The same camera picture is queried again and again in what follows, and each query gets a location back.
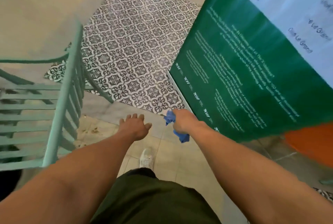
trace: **mint green chair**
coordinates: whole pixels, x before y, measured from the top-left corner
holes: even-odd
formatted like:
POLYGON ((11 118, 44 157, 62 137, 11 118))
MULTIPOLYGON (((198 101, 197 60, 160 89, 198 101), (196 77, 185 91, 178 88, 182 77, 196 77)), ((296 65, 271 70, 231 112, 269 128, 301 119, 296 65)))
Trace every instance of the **mint green chair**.
POLYGON ((69 51, 59 58, 35 61, 0 59, 0 63, 22 64, 54 63, 67 59, 62 84, 35 84, 0 70, 0 77, 7 80, 0 94, 0 171, 47 167, 55 163, 59 155, 74 150, 73 142, 77 138, 76 129, 79 127, 84 90, 98 91, 113 103, 112 98, 101 90, 84 67, 82 34, 83 27, 78 23, 69 51), (45 94, 52 91, 56 94, 45 94), (47 110, 54 112, 50 115, 45 112, 47 110), (50 123, 38 125, 38 121, 50 123), (24 122, 34 125, 20 125, 24 122), (45 135, 15 136, 22 132, 44 132, 45 135))

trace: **green sign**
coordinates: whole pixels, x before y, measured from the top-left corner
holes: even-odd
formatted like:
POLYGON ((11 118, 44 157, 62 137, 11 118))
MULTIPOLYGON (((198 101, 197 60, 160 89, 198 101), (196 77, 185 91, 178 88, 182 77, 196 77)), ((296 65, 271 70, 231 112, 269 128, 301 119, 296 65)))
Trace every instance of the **green sign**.
POLYGON ((333 0, 206 0, 170 74, 239 142, 333 120, 333 0))

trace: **white shoe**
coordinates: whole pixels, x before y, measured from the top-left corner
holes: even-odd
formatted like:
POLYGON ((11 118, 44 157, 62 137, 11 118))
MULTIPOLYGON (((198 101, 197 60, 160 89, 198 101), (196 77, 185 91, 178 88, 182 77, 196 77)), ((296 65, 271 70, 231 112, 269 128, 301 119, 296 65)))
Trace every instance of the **white shoe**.
POLYGON ((154 168, 154 155, 153 155, 153 149, 151 147, 146 148, 143 150, 141 156, 140 156, 140 168, 154 168))

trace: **floral tile pattern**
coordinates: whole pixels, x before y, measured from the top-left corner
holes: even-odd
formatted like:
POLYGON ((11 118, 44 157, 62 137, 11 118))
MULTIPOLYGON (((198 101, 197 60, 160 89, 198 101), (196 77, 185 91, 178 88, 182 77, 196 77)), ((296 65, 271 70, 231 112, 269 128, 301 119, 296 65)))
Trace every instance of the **floral tile pattern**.
MULTIPOLYGON (((104 0, 84 27, 84 64, 114 100, 157 114, 182 108, 166 73, 199 10, 184 0, 104 0)), ((61 81, 65 65, 45 78, 61 81)))

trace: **person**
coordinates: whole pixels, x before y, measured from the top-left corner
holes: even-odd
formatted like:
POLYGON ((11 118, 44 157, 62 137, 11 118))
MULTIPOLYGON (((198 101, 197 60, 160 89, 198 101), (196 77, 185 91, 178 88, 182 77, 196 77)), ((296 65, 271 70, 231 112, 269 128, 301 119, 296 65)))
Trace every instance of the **person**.
MULTIPOLYGON (((210 129, 191 112, 174 110, 174 129, 198 144, 217 181, 250 223, 331 223, 333 206, 273 161, 210 129)), ((194 189, 161 181, 148 167, 117 177, 134 141, 151 128, 128 115, 118 132, 74 150, 0 202, 6 224, 220 223, 194 189)))

